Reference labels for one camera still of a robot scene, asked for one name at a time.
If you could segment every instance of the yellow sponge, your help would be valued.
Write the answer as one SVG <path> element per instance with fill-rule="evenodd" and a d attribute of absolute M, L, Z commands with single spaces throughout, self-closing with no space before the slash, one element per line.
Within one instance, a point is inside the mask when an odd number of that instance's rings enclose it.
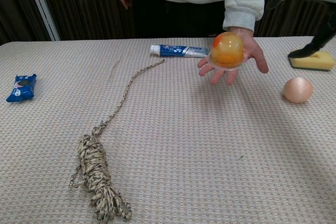
<path fill-rule="evenodd" d="M 335 65 L 335 60 L 328 52 L 316 52 L 315 54 L 298 59 L 289 58 L 293 68 L 312 69 L 312 70 L 331 70 Z"/>

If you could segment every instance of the braided rope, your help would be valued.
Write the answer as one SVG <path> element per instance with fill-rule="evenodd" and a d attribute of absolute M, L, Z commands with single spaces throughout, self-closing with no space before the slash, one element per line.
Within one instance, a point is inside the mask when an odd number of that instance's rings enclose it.
<path fill-rule="evenodd" d="M 108 123 L 121 109 L 135 78 L 164 61 L 165 60 L 162 60 L 138 71 L 127 85 L 123 99 L 114 113 L 110 115 L 107 120 L 102 121 L 98 126 L 94 127 L 91 135 L 85 134 L 80 138 L 77 149 L 80 164 L 77 166 L 75 173 L 72 174 L 69 186 L 78 188 L 83 185 L 88 188 L 89 192 L 92 194 L 91 204 L 98 220 L 108 221 L 109 218 L 113 218 L 114 215 L 129 220 L 132 215 L 132 208 L 121 193 L 112 186 L 111 176 L 108 172 L 106 153 L 102 144 L 97 140 L 97 136 L 101 134 Z M 83 171 L 82 181 L 75 182 L 75 177 L 80 170 Z"/>

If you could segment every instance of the satin ball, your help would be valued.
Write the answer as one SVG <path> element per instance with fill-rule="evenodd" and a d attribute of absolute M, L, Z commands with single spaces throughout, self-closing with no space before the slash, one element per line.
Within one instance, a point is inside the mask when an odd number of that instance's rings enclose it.
<path fill-rule="evenodd" d="M 236 68 L 244 61 L 244 45 L 241 38 L 233 32 L 219 34 L 212 44 L 210 61 L 225 69 Z"/>
<path fill-rule="evenodd" d="M 293 103 L 303 103 L 313 95 L 313 85 L 305 78 L 295 77 L 286 82 L 283 87 L 284 96 Z"/>

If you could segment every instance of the curtain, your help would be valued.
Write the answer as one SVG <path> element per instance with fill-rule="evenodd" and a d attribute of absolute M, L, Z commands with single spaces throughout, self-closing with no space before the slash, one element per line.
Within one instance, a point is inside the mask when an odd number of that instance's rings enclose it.
<path fill-rule="evenodd" d="M 119 0 L 46 0 L 61 40 L 133 37 L 132 12 Z"/>
<path fill-rule="evenodd" d="M 0 45 L 50 40 L 35 0 L 0 0 Z"/>
<path fill-rule="evenodd" d="M 315 1 L 287 0 L 267 10 L 256 24 L 256 37 L 314 36 L 328 18 L 328 7 Z"/>

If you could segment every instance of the textured fabric surface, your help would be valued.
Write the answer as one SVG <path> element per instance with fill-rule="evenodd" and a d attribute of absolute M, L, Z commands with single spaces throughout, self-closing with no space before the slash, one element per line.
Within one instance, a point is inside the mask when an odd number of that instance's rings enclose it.
<path fill-rule="evenodd" d="M 99 140 L 129 223 L 336 223 L 336 69 L 290 67 L 310 37 L 257 38 L 233 86 L 212 86 L 198 59 L 169 58 L 132 84 Z M 0 222 L 96 223 L 90 195 L 69 187 L 80 136 L 113 113 L 132 75 L 160 58 L 151 44 L 211 39 L 13 42 L 0 47 Z M 325 47 L 336 55 L 336 40 Z M 17 74 L 35 97 L 7 103 Z M 308 78 L 305 104 L 282 97 Z M 115 217 L 111 223 L 124 223 Z"/>

